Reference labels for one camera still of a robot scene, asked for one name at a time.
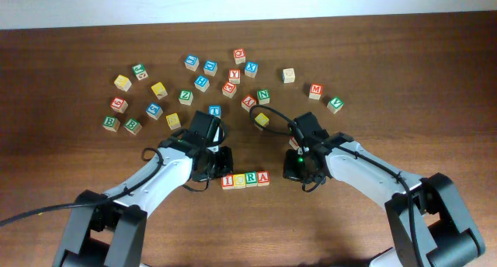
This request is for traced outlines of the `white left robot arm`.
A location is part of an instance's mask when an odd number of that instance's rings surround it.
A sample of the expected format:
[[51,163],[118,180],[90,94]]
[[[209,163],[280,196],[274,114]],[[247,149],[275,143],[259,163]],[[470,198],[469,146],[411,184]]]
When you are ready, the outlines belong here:
[[148,218],[166,197],[188,181],[208,183],[233,170],[228,135],[217,116],[194,114],[152,148],[152,157],[126,181],[103,193],[85,190],[71,213],[55,266],[140,266]]

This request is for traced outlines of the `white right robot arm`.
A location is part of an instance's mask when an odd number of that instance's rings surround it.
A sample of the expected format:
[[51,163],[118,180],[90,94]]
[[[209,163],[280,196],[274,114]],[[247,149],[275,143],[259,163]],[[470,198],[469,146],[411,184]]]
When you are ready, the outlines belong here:
[[404,172],[375,157],[351,136],[321,128],[313,113],[289,121],[298,150],[289,150],[285,179],[311,192],[327,179],[352,186],[388,217],[393,248],[372,266],[464,266],[485,253],[485,242],[453,181]]

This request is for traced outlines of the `green R wooden block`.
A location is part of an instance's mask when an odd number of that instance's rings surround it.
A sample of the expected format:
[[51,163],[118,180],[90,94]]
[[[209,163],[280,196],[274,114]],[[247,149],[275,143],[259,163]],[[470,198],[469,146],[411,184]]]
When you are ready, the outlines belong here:
[[254,187],[258,185],[257,172],[245,173],[245,186]]

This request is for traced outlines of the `red A wooden block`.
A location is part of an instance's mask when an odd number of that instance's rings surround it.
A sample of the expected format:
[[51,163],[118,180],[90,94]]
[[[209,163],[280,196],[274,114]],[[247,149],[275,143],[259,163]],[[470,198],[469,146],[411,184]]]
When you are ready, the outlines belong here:
[[270,177],[268,171],[256,172],[257,186],[268,186],[270,184]]

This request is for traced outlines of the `red I wooden block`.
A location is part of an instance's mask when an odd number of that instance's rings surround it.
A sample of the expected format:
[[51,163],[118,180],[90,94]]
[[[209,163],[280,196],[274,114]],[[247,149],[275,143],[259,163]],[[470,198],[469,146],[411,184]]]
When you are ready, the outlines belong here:
[[234,179],[233,179],[233,175],[226,175],[225,177],[223,177],[221,179],[221,188],[224,189],[224,190],[228,190],[228,189],[233,189],[235,186],[234,186]]

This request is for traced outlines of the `yellow O wooden block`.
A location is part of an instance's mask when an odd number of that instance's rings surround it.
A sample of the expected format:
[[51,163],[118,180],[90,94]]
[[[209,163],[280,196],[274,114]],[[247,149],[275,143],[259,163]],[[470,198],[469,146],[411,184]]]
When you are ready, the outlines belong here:
[[233,175],[233,183],[235,189],[246,187],[245,173]]

